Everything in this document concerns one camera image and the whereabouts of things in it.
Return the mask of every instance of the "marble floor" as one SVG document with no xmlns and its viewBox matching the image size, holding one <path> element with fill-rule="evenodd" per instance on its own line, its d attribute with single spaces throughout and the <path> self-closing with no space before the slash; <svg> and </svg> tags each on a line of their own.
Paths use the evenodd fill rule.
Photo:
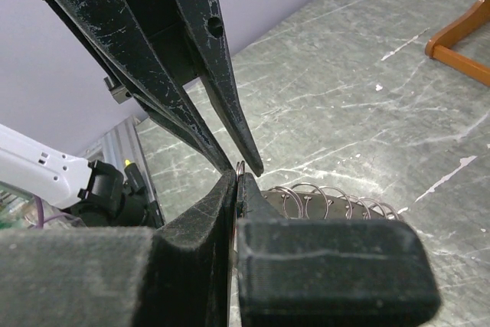
<svg viewBox="0 0 490 327">
<path fill-rule="evenodd" d="M 443 295 L 436 327 L 490 325 L 490 89 L 423 53 L 474 1 L 315 0 L 234 58 L 266 168 L 259 186 L 334 185 L 402 211 Z M 458 47 L 485 61 L 488 31 Z M 204 89 L 189 94 L 239 161 Z M 154 123 L 139 136 L 168 220 L 217 181 Z M 230 325 L 240 325 L 236 299 Z"/>
</svg>

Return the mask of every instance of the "wooden chair leg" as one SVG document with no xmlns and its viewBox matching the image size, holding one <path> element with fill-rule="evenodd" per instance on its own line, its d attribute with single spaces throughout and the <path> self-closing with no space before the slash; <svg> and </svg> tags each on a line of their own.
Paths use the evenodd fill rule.
<svg viewBox="0 0 490 327">
<path fill-rule="evenodd" d="M 490 21 L 490 0 L 478 0 L 464 15 L 430 39 L 426 46 L 426 55 L 490 86 L 490 68 L 450 50 L 487 21 Z"/>
</svg>

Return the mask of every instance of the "purple cable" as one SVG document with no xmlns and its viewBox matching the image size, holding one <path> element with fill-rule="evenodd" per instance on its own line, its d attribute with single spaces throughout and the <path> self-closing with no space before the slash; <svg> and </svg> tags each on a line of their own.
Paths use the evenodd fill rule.
<svg viewBox="0 0 490 327">
<path fill-rule="evenodd" d="M 36 208 L 38 209 L 38 224 L 36 225 L 36 228 L 42 229 L 44 227 L 43 201 L 37 195 L 35 195 L 34 202 L 36 202 Z"/>
<path fill-rule="evenodd" d="M 47 222 L 52 221 L 52 220 L 56 220 L 57 218 L 60 218 L 60 217 L 66 217 L 66 218 L 68 218 L 68 219 L 78 220 L 78 217 L 73 216 L 72 214 L 65 214 L 64 212 L 61 212 L 60 214 L 54 214 L 54 215 L 52 215 L 52 216 L 50 216 L 50 217 L 46 217 L 46 218 L 44 219 L 43 226 L 44 226 L 44 224 L 46 224 Z M 31 225 L 31 226 L 29 226 L 29 229 L 32 229 L 33 227 L 39 227 L 39 226 L 37 226 L 37 225 Z"/>
</svg>

